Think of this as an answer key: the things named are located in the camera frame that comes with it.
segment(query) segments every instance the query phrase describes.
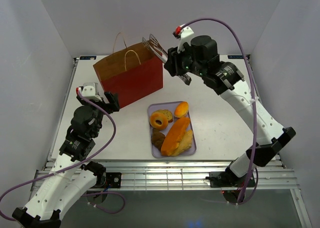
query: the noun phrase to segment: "white wall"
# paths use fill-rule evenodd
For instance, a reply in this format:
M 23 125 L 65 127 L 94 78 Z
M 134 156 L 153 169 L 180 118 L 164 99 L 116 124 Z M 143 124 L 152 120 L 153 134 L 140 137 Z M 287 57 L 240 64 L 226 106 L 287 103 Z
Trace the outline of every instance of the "white wall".
M 264 105 L 296 137 L 281 152 L 320 227 L 320 0 L 281 0 L 252 53 Z
M 116 34 L 129 44 L 153 33 L 166 49 L 176 46 L 172 32 L 199 17 L 222 19 L 234 28 L 251 53 L 280 0 L 42 0 L 73 57 L 108 54 Z M 218 42 L 221 54 L 239 53 L 234 38 L 220 24 L 192 26 Z
M 41 0 L 0 0 L 0 193 L 44 165 L 72 66 Z M 11 216 L 30 188 L 8 194 L 1 210 Z M 18 223 L 0 217 L 0 227 Z

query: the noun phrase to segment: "paper bag handle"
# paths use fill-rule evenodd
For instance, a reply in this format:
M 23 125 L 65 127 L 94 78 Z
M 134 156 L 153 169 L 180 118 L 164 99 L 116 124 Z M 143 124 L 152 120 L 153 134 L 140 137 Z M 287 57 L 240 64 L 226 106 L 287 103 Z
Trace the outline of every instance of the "paper bag handle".
M 125 42 L 124 35 L 123 35 L 123 33 L 120 32 L 120 33 L 118 33 L 118 34 L 116 35 L 116 37 L 115 37 L 114 44 L 113 44 L 113 49 L 112 49 L 112 53 L 115 52 L 115 47 L 116 47 L 117 38 L 118 38 L 118 36 L 119 36 L 120 34 L 122 35 L 123 43 L 124 43 L 124 45 L 125 45 L 125 48 L 126 48 L 126 49 L 128 48 L 127 45 L 126 45 L 126 42 Z
M 136 53 L 136 51 L 134 51 L 134 50 L 128 50 L 128 51 L 125 53 L 125 55 L 124 55 L 124 69 L 125 69 L 126 71 L 127 71 L 127 61 L 126 61 L 126 57 L 127 57 L 128 52 L 134 52 L 135 55 L 136 55 L 136 57 L 137 57 L 137 59 L 139 60 L 139 64 L 141 65 L 139 55 Z

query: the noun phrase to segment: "metal frame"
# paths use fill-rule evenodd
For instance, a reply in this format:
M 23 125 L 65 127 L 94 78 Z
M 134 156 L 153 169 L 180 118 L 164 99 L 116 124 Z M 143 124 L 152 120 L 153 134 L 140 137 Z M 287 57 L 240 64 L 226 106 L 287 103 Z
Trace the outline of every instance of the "metal frame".
M 50 152 L 48 155 L 46 166 L 41 171 L 37 171 L 35 177 L 48 174 L 54 165 L 51 155 L 56 142 L 58 130 L 62 120 L 62 116 L 67 103 L 71 84 L 77 69 L 79 58 L 75 59 L 72 76 L 63 107 L 58 122 L 56 132 Z M 226 188 L 211 188 L 210 182 L 205 177 L 212 171 L 224 171 L 231 161 L 105 161 L 95 160 L 103 164 L 107 168 L 107 172 L 121 172 L 122 181 L 121 188 L 112 190 L 121 191 L 138 191 L 138 190 L 228 190 Z M 275 160 L 271 161 L 266 167 L 259 167 L 259 183 L 258 189 L 290 189 L 292 199 L 295 204 L 297 214 L 299 216 L 302 227 L 311 227 L 311 222 L 305 208 L 305 204 L 301 197 L 299 183 L 293 169 L 286 169 L 282 164 L 279 155 Z M 80 170 L 72 177 L 74 180 L 80 173 Z M 31 195 L 33 195 L 42 184 L 42 180 L 35 182 L 31 187 Z

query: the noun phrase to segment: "red paper bag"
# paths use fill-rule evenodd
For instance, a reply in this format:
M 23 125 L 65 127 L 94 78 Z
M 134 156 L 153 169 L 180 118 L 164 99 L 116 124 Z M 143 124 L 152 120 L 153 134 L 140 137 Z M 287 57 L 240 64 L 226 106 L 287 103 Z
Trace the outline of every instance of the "red paper bag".
M 113 53 L 93 67 L 103 90 L 118 93 L 120 108 L 163 87 L 163 63 L 142 43 Z

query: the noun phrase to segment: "donut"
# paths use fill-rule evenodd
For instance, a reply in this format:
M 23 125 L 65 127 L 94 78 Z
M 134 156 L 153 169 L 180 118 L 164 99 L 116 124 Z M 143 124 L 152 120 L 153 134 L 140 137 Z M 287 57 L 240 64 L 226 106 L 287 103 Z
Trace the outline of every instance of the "donut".
M 150 125 L 157 130 L 164 130 L 168 126 L 168 119 L 162 113 L 153 113 L 149 121 Z

